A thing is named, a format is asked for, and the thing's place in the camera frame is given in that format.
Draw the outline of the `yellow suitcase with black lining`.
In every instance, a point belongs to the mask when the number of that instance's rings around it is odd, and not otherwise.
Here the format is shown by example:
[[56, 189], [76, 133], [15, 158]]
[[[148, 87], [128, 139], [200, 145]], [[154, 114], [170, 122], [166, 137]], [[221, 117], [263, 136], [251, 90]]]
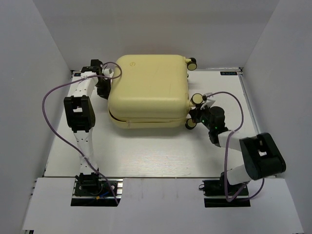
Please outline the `yellow suitcase with black lining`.
[[194, 106], [188, 72], [195, 58], [181, 55], [124, 55], [111, 82], [108, 114], [119, 128], [174, 128], [185, 124]]

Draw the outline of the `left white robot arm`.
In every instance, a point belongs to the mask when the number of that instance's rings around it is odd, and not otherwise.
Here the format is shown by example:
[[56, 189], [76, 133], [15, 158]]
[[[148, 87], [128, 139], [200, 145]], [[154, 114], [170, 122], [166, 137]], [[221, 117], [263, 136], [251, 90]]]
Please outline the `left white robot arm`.
[[74, 92], [64, 98], [64, 108], [68, 126], [73, 131], [78, 149], [83, 153], [80, 157], [80, 173], [76, 176], [80, 189], [93, 195], [103, 189], [103, 182], [99, 180], [96, 159], [94, 157], [92, 131], [96, 123], [95, 112], [90, 97], [96, 87], [110, 85], [103, 79], [101, 65], [83, 67], [80, 76], [84, 79], [78, 82]]

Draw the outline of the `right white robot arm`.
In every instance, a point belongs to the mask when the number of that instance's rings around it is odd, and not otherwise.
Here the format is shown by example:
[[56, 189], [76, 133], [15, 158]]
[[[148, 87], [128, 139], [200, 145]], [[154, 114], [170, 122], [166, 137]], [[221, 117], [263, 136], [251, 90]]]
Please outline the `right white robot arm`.
[[225, 125], [225, 112], [217, 106], [203, 109], [196, 107], [189, 114], [191, 118], [186, 122], [187, 128], [203, 124], [208, 129], [210, 142], [225, 148], [225, 164], [230, 149], [242, 154], [243, 164], [229, 170], [224, 169], [220, 176], [223, 193], [230, 195], [237, 190], [238, 184], [285, 172], [286, 162], [269, 133], [247, 136], [229, 130]]

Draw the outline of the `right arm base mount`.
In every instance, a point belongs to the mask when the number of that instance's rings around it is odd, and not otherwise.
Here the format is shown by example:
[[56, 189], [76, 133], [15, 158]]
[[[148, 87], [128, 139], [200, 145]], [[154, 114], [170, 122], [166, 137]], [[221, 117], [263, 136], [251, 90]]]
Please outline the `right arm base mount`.
[[219, 180], [203, 180], [199, 190], [204, 194], [205, 208], [239, 208], [250, 207], [249, 191], [247, 186], [233, 201], [228, 202], [225, 198], [223, 185]]

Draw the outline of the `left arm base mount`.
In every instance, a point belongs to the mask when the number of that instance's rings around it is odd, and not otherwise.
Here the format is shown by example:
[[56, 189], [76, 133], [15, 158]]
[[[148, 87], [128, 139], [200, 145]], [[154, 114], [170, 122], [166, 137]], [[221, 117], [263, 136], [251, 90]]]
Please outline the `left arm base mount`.
[[71, 207], [117, 207], [112, 190], [117, 201], [120, 202], [122, 180], [110, 180], [110, 186], [106, 180], [99, 180], [99, 185], [82, 186], [77, 180], [74, 183], [71, 198]]

